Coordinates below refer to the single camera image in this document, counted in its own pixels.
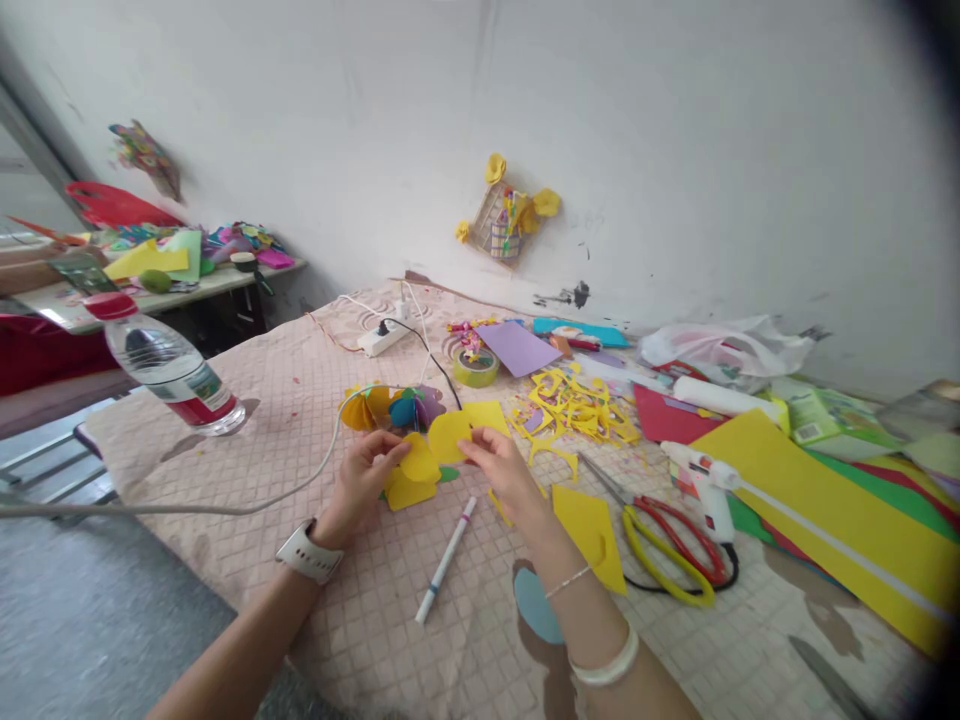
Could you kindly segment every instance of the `black cable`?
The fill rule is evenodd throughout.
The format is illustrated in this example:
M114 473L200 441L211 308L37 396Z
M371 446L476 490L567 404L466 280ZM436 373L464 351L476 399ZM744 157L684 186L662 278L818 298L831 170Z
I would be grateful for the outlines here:
M397 325L399 325L400 327L405 327L407 330L409 330L409 331L412 332L414 335L416 335L418 338L420 338L420 342L423 343L423 347L424 347L424 349L426 349L427 355L430 356L430 359L433 360L433 364L437 366L437 369L440 370L440 372L443 373L443 376L447 379L447 385L450 386L450 392L453 393L453 399L457 401L457 409L458 409L458 410L463 410L463 404L460 402L460 398L457 397L457 391L456 391L456 389L453 387L453 383L450 381L450 376L447 375L447 371L443 369L443 366L442 366L439 362L437 362L437 359L433 356L433 353L430 352L430 346L427 345L427 341L423 339L423 335L421 335L420 333L418 333L416 330L414 330L414 329L413 329L412 327L410 327L409 325L404 325L402 322L400 322L399 320L395 320L394 318L384 318L383 320L380 321L380 327L381 327L381 329L384 331L384 333L386 333L386 331L387 331L387 326L384 324L387 320L389 320L390 322L395 322L395 323L396 323Z
M737 551L733 549L733 543L723 543L720 545L724 550L727 551L727 557L730 558L730 564L733 566L733 571L730 573L730 579L727 580L722 585L714 585L714 592L723 592L724 590L729 590L732 588L736 582L737 578L740 577L740 558L737 557ZM640 583L634 582L626 575L623 576L623 579L628 583L633 585L637 590L645 590L646 592L656 592L656 593L666 593L665 588L657 585L656 587L651 587L649 585L641 585ZM703 590L697 588L696 590L684 590L684 592L689 593L690 595L703 595Z

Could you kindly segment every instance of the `desk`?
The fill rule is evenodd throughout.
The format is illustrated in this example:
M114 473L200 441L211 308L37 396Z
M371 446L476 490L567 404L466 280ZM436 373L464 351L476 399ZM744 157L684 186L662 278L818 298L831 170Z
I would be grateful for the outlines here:
M459 345L446 332L447 323L516 316L434 287L415 292L430 342L448 367ZM395 285L356 298L390 313ZM347 347L377 322L345 300L314 315ZM242 506L278 495L313 472L330 443L346 388L375 379L415 382L423 361L423 349L412 334L384 354L367 358L337 347L310 318L299 318L211 361L247 404L249 420L236 435L192 435L149 393L94 413L87 427L123 502ZM447 407L455 407L432 365L426 383L443 393ZM501 372L488 388L458 387L457 392L464 402L498 400L509 414L530 386L529 379ZM358 437L342 429L320 477L257 515L148 515L141 520L239 609L276 572L273 556L280 544L298 523L329 503L337 468ZM514 439L526 456L530 444ZM588 452L634 494L679 504L666 457L651 443L598 447L567 433L555 444L567 452ZM355 708L358 715L397 708L417 718L575 717L565 650L539 640L517 611L513 576L529 557L523 540L493 508L479 470L458 467L460 476L440 484L428 502L399 513L390 512L385 502L378 504L305 623L291 652L293 663L328 700ZM619 531L619 505L589 471L581 469L573 486L566 462L542 452L532 472L545 487L561 484L603 498L618 528L625 568L638 581L649 582ZM470 495L479 498L470 527L426 624L420 626L413 619L420 599ZM645 514L641 518L646 522ZM626 597L614 596L704 717L841 717L787 635L813 645L881 714L907 714L904 703L919 691L920 673L927 667L919 653L819 576L810 573L801 580L784 572L770 555L776 551L758 540L737 533L736 547L739 583L719 593L710 610L633 588ZM664 569L674 572L672 566ZM576 704L584 717L579 696ZM555 703L549 713L546 697Z
M264 277L269 279L302 268L304 265L306 265L304 260L297 260L288 268L272 270L264 267L261 268L261 272ZM200 278L200 287L192 293L139 295L134 300L142 312L153 315L164 310L189 305L203 298L252 285L253 282L252 273L242 273L231 265L217 268L209 275ZM59 282L14 295L13 298L73 335L94 332L100 327L100 321L83 308L81 304L82 296L77 293L67 295L69 290L71 290L69 283Z

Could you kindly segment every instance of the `white marker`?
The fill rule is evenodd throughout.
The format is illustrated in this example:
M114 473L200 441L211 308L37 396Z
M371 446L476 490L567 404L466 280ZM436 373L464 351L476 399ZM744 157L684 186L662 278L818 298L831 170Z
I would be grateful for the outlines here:
M467 507L464 508L463 514L460 516L460 522L457 523L457 529L453 531L453 537L450 538L450 542L447 543L447 549L443 551L443 557L440 558L440 565L433 574L433 580L430 581L427 594L423 596L420 609L417 610L416 621L421 625L423 625L427 619L427 613L430 612L433 599L437 596L437 593L440 592L440 583L443 582L443 576L447 574L447 568L450 566L450 561L453 560L453 553L457 551L457 545L460 544L460 538L463 537L463 531L467 529L467 523L470 522L470 516L473 514L473 509L476 506L477 498L471 495L470 500L467 501Z

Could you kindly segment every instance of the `red lid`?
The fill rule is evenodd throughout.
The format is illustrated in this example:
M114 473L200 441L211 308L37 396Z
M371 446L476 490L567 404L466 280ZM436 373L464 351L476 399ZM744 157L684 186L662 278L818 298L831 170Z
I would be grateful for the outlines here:
M123 293L100 293L86 298L83 306L98 320L118 320L139 312L133 298Z

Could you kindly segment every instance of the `tape roll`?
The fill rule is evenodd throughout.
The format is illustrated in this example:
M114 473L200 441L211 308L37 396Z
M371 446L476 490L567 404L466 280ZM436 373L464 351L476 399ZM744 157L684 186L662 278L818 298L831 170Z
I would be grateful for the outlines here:
M466 350L453 357L453 376L467 387L487 387L497 379L500 359L489 350L481 348L471 360Z

